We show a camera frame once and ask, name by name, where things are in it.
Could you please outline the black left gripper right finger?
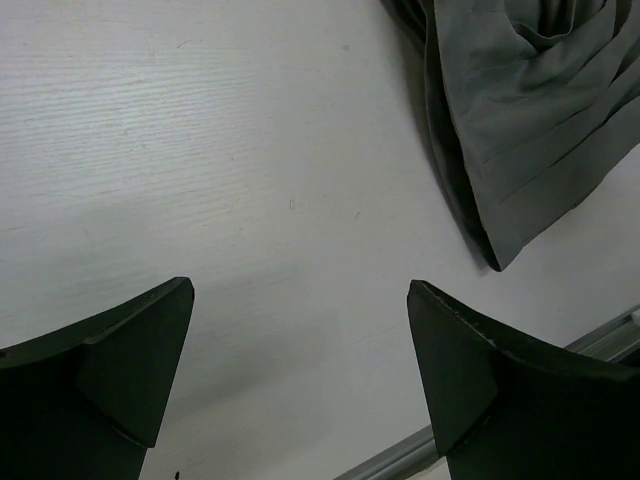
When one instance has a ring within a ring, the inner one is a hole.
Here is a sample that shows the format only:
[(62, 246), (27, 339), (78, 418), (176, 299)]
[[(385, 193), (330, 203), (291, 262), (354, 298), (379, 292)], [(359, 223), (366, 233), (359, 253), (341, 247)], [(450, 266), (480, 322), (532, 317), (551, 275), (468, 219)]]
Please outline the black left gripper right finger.
[(639, 351), (560, 348), (415, 280), (409, 323), (438, 454), (454, 479), (635, 479)]

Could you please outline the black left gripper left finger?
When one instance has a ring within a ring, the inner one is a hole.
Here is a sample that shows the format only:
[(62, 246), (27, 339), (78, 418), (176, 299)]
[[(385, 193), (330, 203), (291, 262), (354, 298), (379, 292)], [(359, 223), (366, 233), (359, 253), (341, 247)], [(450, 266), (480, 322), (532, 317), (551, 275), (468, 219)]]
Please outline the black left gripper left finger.
[(194, 305), (175, 277), (1, 351), (4, 479), (136, 479), (156, 445)]

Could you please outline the grey pleated skirt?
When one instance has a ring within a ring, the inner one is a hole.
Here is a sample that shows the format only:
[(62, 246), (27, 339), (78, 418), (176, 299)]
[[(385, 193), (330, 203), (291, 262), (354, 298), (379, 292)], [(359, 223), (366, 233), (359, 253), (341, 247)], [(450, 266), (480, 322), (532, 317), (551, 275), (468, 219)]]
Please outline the grey pleated skirt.
[(452, 212), (502, 271), (639, 142), (635, 1), (392, 1)]

